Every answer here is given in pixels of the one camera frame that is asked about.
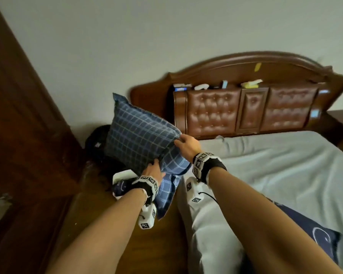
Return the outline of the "person's left hand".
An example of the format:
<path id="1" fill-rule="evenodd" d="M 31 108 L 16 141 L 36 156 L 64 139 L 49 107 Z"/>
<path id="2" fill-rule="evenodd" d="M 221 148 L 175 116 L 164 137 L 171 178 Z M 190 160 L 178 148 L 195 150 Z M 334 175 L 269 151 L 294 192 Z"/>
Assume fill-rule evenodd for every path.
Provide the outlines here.
<path id="1" fill-rule="evenodd" d="M 160 184 L 161 184 L 161 182 L 165 176 L 165 173 L 161 172 L 160 169 L 149 168 L 149 164 L 148 164 L 146 169 L 142 172 L 142 176 L 152 176 L 153 178 L 155 178 L 158 186 L 160 186 Z"/>

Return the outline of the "person's right hand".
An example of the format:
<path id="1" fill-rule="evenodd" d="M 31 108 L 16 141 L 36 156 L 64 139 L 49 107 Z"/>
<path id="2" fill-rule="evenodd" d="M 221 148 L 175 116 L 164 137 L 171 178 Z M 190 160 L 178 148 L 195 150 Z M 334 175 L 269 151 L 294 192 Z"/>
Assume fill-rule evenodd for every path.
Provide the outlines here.
<path id="1" fill-rule="evenodd" d="M 180 152 L 182 156 L 192 164 L 194 157 L 202 153 L 203 151 L 201 149 L 201 145 L 199 141 L 195 139 L 194 137 L 189 136 L 188 147 L 184 149 L 180 149 Z"/>

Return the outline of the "blue plaid pillow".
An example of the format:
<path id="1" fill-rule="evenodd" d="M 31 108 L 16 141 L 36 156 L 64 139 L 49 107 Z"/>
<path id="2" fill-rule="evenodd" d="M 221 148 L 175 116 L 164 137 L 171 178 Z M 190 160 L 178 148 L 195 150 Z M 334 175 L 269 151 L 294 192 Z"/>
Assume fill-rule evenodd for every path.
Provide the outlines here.
<path id="1" fill-rule="evenodd" d="M 191 168 L 174 144 L 181 132 L 165 119 L 132 105 L 113 93 L 114 118 L 107 135 L 105 155 L 118 159 L 140 176 L 147 165 L 159 160 L 165 176 L 154 199 L 157 218 L 165 216 L 182 176 Z"/>

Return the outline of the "person's left forearm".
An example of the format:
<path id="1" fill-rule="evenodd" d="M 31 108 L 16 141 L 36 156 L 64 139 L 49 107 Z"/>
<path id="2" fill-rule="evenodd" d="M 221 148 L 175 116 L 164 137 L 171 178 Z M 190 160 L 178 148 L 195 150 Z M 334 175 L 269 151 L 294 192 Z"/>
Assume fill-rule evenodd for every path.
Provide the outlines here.
<path id="1" fill-rule="evenodd" d="M 46 274 L 114 274 L 146 198 L 142 189 L 126 193 L 65 249 Z"/>

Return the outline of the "person's right forearm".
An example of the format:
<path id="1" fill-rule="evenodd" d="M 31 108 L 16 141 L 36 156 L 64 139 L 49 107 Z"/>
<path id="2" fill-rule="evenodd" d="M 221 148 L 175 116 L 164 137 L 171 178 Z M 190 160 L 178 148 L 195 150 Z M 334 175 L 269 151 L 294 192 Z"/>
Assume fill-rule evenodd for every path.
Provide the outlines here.
<path id="1" fill-rule="evenodd" d="M 220 167 L 209 173 L 220 209 L 260 274 L 343 274 L 281 209 Z"/>

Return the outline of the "black marker wristband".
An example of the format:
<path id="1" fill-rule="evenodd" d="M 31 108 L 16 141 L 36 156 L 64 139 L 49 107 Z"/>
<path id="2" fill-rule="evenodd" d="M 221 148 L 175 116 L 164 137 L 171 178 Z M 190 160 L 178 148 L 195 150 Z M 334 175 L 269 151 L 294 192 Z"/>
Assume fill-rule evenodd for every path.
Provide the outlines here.
<path id="1" fill-rule="evenodd" d="M 149 206 L 154 201 L 159 190 L 157 180 L 153 176 L 142 175 L 140 177 L 131 178 L 131 182 L 129 191 L 133 189 L 142 189 L 147 197 L 144 205 Z"/>
<path id="2" fill-rule="evenodd" d="M 209 173 L 215 167 L 227 170 L 221 159 L 212 153 L 202 152 L 193 157 L 192 173 L 198 182 L 209 186 Z"/>

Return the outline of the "black bag with white label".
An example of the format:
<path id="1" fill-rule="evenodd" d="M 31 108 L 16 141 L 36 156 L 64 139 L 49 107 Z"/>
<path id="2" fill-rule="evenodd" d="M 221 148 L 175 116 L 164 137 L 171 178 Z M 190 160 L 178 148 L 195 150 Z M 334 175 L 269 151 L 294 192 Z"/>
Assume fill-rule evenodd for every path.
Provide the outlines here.
<path id="1" fill-rule="evenodd" d="M 110 157 L 105 154 L 106 140 L 110 128 L 110 124 L 97 127 L 85 141 L 84 150 L 87 159 L 99 167 L 105 166 L 110 161 Z"/>

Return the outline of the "wooden headboard with leather panels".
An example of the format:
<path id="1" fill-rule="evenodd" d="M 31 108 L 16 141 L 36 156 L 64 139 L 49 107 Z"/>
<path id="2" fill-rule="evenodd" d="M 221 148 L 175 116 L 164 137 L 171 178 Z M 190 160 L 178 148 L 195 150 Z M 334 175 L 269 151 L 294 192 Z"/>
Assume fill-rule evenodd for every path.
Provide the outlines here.
<path id="1" fill-rule="evenodd" d="M 257 62 L 261 68 L 254 72 Z M 259 88 L 241 83 L 263 80 Z M 223 80 L 228 81 L 221 89 Z M 195 91 L 199 84 L 207 90 Z M 175 92 L 174 87 L 188 87 Z M 133 105 L 153 112 L 197 139 L 315 130 L 343 93 L 343 75 L 302 55 L 252 51 L 208 59 L 160 80 L 135 86 Z M 311 110 L 319 118 L 310 118 Z"/>

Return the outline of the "yellow and white packet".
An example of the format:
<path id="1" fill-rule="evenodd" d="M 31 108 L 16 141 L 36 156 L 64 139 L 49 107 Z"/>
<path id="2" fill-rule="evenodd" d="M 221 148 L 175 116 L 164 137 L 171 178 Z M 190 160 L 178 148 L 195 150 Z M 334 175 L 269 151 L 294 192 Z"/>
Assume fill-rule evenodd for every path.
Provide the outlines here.
<path id="1" fill-rule="evenodd" d="M 259 88 L 260 83 L 263 82 L 261 79 L 257 79 L 254 81 L 248 81 L 241 83 L 241 87 L 244 89 L 253 89 L 253 88 Z"/>

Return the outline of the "grey bed sheet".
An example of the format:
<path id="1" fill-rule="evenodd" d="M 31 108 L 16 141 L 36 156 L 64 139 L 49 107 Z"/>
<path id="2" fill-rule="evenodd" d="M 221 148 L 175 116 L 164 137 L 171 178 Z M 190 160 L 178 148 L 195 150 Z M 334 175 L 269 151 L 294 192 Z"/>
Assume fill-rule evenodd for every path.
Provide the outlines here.
<path id="1" fill-rule="evenodd" d="M 228 172 L 269 199 L 338 231 L 343 269 L 343 152 L 319 133 L 286 132 L 200 141 L 222 159 Z M 241 243 L 228 226 L 215 196 L 203 184 L 204 199 L 187 203 L 185 181 L 177 192 L 188 242 L 189 274 L 255 274 Z"/>

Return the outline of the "dark wooden wardrobe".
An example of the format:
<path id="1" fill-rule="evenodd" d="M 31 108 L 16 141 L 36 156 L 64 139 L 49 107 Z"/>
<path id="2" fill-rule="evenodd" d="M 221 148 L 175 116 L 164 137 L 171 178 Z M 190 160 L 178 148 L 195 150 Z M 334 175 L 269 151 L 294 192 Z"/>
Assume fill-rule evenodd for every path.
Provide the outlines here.
<path id="1" fill-rule="evenodd" d="M 0 274 L 44 274 L 83 152 L 0 12 Z"/>

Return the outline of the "dark wooden nightstand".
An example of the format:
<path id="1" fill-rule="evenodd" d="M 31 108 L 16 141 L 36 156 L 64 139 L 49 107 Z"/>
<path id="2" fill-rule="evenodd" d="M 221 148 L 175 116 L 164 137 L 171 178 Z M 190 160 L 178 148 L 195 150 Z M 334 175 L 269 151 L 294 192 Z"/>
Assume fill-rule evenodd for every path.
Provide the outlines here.
<path id="1" fill-rule="evenodd" d="M 315 130 L 343 152 L 343 110 L 323 113 Z"/>

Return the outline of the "dark blue printed pillow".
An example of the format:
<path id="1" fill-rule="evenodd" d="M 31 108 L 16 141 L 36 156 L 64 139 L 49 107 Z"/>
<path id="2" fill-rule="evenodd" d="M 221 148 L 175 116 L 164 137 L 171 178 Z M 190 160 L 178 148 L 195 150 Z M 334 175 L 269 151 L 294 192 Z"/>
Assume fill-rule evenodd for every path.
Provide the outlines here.
<path id="1" fill-rule="evenodd" d="M 325 228 L 316 221 L 284 206 L 283 204 L 273 200 L 271 200 L 271 202 L 278 206 L 302 230 L 304 230 L 305 233 L 307 233 L 336 264 L 339 264 L 338 244 L 342 238 L 342 234 L 340 232 Z"/>

